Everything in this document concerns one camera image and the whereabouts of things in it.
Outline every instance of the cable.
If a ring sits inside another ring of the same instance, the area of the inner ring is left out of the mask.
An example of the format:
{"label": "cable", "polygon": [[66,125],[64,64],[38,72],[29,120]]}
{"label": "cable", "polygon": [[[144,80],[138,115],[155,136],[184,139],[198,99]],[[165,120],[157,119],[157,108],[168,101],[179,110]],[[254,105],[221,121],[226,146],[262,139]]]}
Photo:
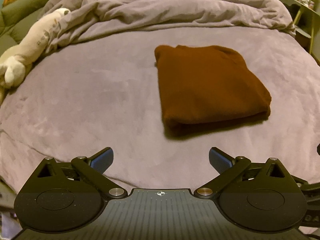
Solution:
{"label": "cable", "polygon": [[309,234],[309,235],[305,235],[305,236],[312,237],[314,239],[320,240],[320,236],[317,236],[317,235],[314,235],[314,234]]}

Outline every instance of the rumpled blanket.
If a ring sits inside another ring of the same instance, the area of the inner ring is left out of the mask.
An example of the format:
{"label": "rumpled blanket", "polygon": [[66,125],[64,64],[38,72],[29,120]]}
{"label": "rumpled blanket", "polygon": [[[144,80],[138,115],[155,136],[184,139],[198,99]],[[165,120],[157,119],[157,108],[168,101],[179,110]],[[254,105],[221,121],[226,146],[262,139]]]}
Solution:
{"label": "rumpled blanket", "polygon": [[61,7],[71,13],[51,33],[45,54],[132,30],[242,25],[295,35],[292,18],[279,0],[49,0],[40,16]]}
{"label": "rumpled blanket", "polygon": [[222,128],[269,117],[270,93],[235,50],[161,45],[155,57],[163,122],[175,133],[185,125]]}

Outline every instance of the brown cloth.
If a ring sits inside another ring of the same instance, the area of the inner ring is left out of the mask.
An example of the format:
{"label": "brown cloth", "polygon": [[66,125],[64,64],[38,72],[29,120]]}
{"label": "brown cloth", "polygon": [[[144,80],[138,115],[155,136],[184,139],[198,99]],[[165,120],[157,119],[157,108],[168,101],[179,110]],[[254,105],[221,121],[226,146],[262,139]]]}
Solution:
{"label": "brown cloth", "polygon": [[155,49],[164,124],[171,130],[183,125],[219,123],[230,125],[270,115],[271,96],[248,70],[236,51],[209,46]]}

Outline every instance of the plush toy paw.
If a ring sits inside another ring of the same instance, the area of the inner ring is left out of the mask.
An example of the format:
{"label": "plush toy paw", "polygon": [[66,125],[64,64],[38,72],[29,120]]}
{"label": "plush toy paw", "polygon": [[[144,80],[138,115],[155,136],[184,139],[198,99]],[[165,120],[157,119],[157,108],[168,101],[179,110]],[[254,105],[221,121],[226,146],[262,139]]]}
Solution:
{"label": "plush toy paw", "polygon": [[14,56],[9,57],[4,63],[0,64],[0,85],[5,89],[18,87],[26,74],[26,67],[15,59]]}
{"label": "plush toy paw", "polygon": [[61,16],[65,16],[67,15],[68,13],[70,13],[71,11],[67,8],[59,8],[59,9],[56,9],[56,11],[61,15]]}

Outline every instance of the green couch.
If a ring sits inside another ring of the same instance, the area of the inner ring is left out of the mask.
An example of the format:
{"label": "green couch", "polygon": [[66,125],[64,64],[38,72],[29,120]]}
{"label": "green couch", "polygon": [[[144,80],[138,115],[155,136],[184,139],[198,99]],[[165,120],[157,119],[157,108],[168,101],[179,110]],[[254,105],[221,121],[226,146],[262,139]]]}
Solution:
{"label": "green couch", "polygon": [[19,44],[49,0],[17,0],[0,13],[0,55]]}

